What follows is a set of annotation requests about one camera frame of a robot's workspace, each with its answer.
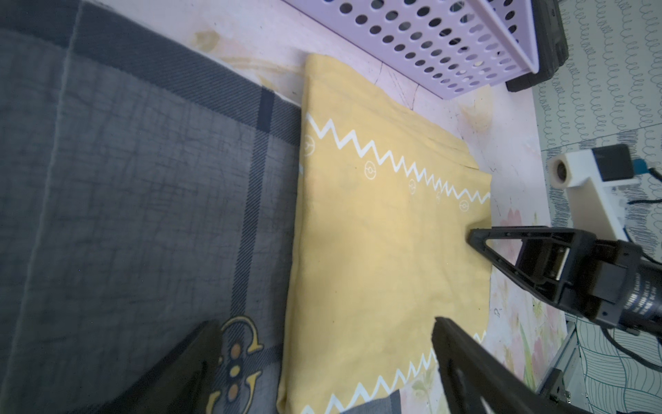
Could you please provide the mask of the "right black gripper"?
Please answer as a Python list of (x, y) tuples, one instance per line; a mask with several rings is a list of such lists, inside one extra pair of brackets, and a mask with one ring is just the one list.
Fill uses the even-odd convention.
[(546, 226), (472, 229), (467, 243), (547, 305), (603, 328), (661, 332), (661, 265), (637, 244)]

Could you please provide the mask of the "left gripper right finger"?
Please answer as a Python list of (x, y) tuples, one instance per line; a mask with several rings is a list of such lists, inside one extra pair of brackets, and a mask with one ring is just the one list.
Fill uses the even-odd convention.
[(565, 371), (552, 367), (531, 391), (449, 318), (438, 317), (434, 353), (451, 413), (584, 413), (570, 404)]

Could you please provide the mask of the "purple plastic basket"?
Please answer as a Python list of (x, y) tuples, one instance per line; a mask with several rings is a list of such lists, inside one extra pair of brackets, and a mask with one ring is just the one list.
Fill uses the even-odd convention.
[(302, 0), (292, 7), (443, 99), (540, 69), (522, 0)]

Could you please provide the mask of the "black white grid pillowcase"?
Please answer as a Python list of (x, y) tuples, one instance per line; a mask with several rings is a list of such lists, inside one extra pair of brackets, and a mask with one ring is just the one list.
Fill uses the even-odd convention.
[(400, 391), (395, 391), (385, 398), (372, 400), (368, 403), (355, 406), (344, 412), (344, 414), (401, 414), (401, 395)]

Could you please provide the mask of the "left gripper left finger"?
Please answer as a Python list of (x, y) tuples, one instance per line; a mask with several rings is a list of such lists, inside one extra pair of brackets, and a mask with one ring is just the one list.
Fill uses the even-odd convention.
[(221, 326), (205, 321), (100, 412), (204, 413), (221, 353)]

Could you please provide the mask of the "yellow zigzag pillowcase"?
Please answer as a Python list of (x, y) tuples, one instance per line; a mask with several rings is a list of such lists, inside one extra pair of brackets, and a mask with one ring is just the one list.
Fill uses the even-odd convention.
[(491, 177), (467, 145), (325, 55), (305, 65), (281, 413), (341, 413), (411, 386), (431, 402), (434, 321), (487, 330), (468, 231)]

